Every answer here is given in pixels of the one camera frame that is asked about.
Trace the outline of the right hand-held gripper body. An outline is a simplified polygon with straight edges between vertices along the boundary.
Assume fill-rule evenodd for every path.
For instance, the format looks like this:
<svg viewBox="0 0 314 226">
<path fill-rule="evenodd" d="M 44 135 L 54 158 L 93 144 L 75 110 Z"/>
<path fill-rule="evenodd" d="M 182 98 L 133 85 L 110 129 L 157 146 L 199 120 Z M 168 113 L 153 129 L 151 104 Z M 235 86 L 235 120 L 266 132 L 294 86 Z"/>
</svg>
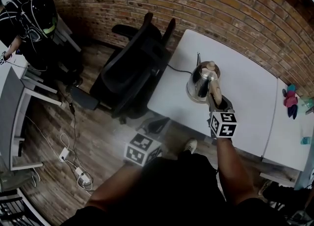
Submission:
<svg viewBox="0 0 314 226">
<path fill-rule="evenodd" d="M 232 138 L 237 127 L 232 103 L 230 109 L 220 109 L 220 105 L 215 103 L 215 110 L 209 109 L 208 125 L 212 138 Z"/>
</svg>

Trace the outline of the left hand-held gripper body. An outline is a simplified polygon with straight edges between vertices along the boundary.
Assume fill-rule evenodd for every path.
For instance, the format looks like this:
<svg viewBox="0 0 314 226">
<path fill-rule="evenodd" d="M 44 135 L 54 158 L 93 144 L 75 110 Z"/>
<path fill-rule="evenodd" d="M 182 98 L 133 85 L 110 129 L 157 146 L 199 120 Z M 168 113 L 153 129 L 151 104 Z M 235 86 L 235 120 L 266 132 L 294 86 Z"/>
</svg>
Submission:
<svg viewBox="0 0 314 226">
<path fill-rule="evenodd" d="M 168 117 L 152 117 L 135 129 L 135 135 L 125 145 L 124 159 L 141 167 L 162 155 L 162 144 L 170 125 Z"/>
</svg>

